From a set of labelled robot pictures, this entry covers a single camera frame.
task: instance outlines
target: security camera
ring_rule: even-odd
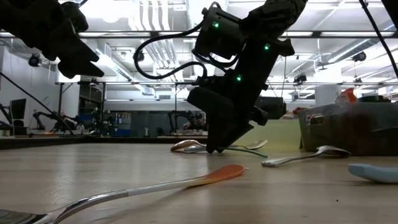
[[[138,52],[137,60],[138,62],[142,62],[145,59],[143,51]]]
[[[353,57],[354,62],[363,62],[366,60],[365,52],[361,52]]]
[[[42,59],[40,59],[40,54],[32,54],[28,61],[28,64],[32,67],[42,66]]]

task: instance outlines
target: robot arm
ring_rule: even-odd
[[[172,120],[172,114],[174,114],[174,120],[175,120],[175,126],[173,125],[173,120]],[[177,118],[178,117],[184,117],[186,118],[190,124],[194,124],[195,120],[192,115],[191,111],[171,111],[167,113],[167,116],[169,117],[169,122],[170,122],[170,131],[175,132],[178,128],[178,123],[177,123]]]
[[[77,35],[88,29],[77,3],[0,0],[0,29],[20,38],[28,47],[38,48],[49,60],[54,61],[58,57],[58,68],[68,78],[76,74],[104,75],[92,64],[99,57]]]
[[[237,62],[223,77],[200,77],[187,101],[207,114],[206,150],[222,152],[253,128],[267,123],[267,113],[254,106],[278,56],[293,55],[290,39],[280,37],[299,18],[306,0],[268,0],[238,19],[220,7],[204,9],[203,26],[194,53],[203,58],[217,54]],[[213,65],[223,66],[212,60]]]
[[[40,120],[40,116],[42,116],[42,115],[45,116],[45,117],[47,117],[47,118],[50,118],[50,119],[57,119],[57,118],[55,118],[54,115],[52,115],[52,114],[47,114],[47,113],[36,112],[36,111],[35,111],[35,113],[33,114],[33,117],[36,119],[36,122],[37,122],[37,129],[38,129],[38,130],[45,130],[45,126],[44,126],[43,122]]]

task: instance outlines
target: black wire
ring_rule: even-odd
[[[151,80],[161,80],[161,79],[163,79],[163,78],[167,78],[167,77],[169,77],[169,76],[172,76],[172,75],[174,75],[176,72],[178,72],[178,71],[180,71],[180,70],[182,70],[182,69],[184,69],[184,68],[187,68],[187,67],[189,67],[189,66],[191,66],[191,65],[199,65],[199,66],[201,66],[201,67],[203,68],[203,77],[207,77],[207,69],[206,69],[205,65],[202,64],[202,63],[200,63],[200,62],[188,62],[188,63],[185,63],[185,64],[179,66],[178,68],[172,70],[171,72],[169,72],[169,73],[167,73],[167,74],[165,74],[165,75],[159,75],[159,76],[149,75],[148,73],[144,72],[144,71],[141,69],[141,67],[139,66],[139,63],[138,63],[138,53],[139,53],[141,50],[143,50],[144,47],[147,46],[148,44],[153,43],[153,42],[156,42],[156,41],[159,41],[159,40],[165,40],[165,39],[173,39],[173,38],[185,37],[185,36],[187,36],[187,35],[190,35],[190,34],[196,32],[196,31],[198,31],[198,30],[202,27],[202,25],[203,25],[203,21],[200,22],[197,26],[195,26],[194,28],[192,28],[192,29],[190,29],[190,30],[188,30],[188,31],[181,32],[181,33],[179,33],[179,34],[163,35],[163,36],[159,36],[159,37],[154,37],[154,38],[151,38],[151,39],[145,41],[144,43],[142,43],[142,44],[136,49],[136,52],[135,52],[134,55],[132,56],[132,58],[133,58],[133,60],[134,60],[134,65],[136,66],[137,71],[138,71],[142,76],[144,76],[144,77],[146,77],[146,78],[149,78],[149,79],[151,79]]]
[[[219,62],[216,59],[214,59],[212,56],[209,56],[209,59],[211,62],[213,62],[221,67],[228,68],[228,67],[232,67],[239,60],[239,55],[236,55],[235,58],[230,62]]]
[[[86,4],[87,1],[88,1],[88,0],[82,0],[82,1],[79,3],[79,7],[82,7],[84,4]]]
[[[381,44],[383,45],[384,49],[386,50],[386,53],[387,53],[388,57],[390,58],[392,68],[394,69],[394,72],[396,73],[396,76],[397,76],[397,78],[398,78],[398,68],[397,68],[397,64],[396,64],[396,61],[394,60],[394,57],[393,57],[392,54],[391,54],[390,49],[388,48],[388,46],[387,46],[387,44],[386,44],[386,41],[384,40],[383,36],[381,35],[379,28],[377,28],[377,24],[376,24],[376,22],[374,21],[374,19],[373,19],[371,13],[369,12],[369,9],[368,9],[366,3],[364,2],[364,0],[359,0],[359,3],[361,3],[362,8],[363,8],[363,10],[365,11],[365,14],[366,14],[367,17],[369,18],[369,21],[371,22],[371,24],[372,24],[372,26],[373,26],[373,29],[374,29],[374,31],[375,31],[376,34],[377,34],[377,37],[379,38]]]
[[[35,100],[36,102],[38,102],[38,104],[40,104],[42,107],[44,107],[47,111],[49,111],[52,115],[54,115],[58,121],[61,121],[65,127],[68,129],[68,131],[70,131],[70,134],[72,136],[74,136],[75,134],[72,132],[72,130],[69,128],[69,126],[66,124],[66,122],[59,117],[59,115],[57,115],[56,113],[54,113],[52,110],[50,110],[48,107],[46,107],[42,102],[40,102],[38,99],[36,99],[36,97],[32,96],[30,93],[28,93],[27,91],[25,91],[22,87],[20,87],[18,84],[14,83],[14,81],[12,81],[10,78],[8,78],[5,74],[3,74],[3,72],[0,72],[0,75],[3,76],[6,80],[8,80],[11,84],[13,84],[15,87],[17,87],[20,91],[23,91],[26,95],[30,96],[33,100]]]
[[[212,66],[214,66],[214,67],[216,67],[216,68],[221,69],[221,71],[226,72],[226,69],[225,69],[224,67],[219,66],[219,65],[217,65],[217,64],[214,64],[212,61],[210,61],[210,60],[206,59],[205,57],[203,57],[202,55],[196,53],[195,50],[192,50],[192,54],[193,54],[194,56],[196,56],[197,58],[199,58],[199,60],[201,60],[202,62],[209,63],[210,65],[212,65]]]
[[[276,94],[274,88],[272,87],[272,85],[269,81],[268,81],[268,85],[269,85],[269,87],[271,87],[271,90],[274,92],[275,96],[278,97],[278,95]]]

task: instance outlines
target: table surface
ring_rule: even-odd
[[[77,144],[0,151],[0,208],[45,213],[113,190],[196,177],[241,164],[241,177],[123,198],[62,223],[396,223],[396,185],[348,173],[349,163],[396,157],[316,158],[279,168],[243,152],[171,153],[167,144]],[[292,156],[263,148],[270,158]]]

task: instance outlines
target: plastic bin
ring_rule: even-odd
[[[303,148],[346,149],[353,156],[398,156],[398,104],[344,103],[298,112]]]

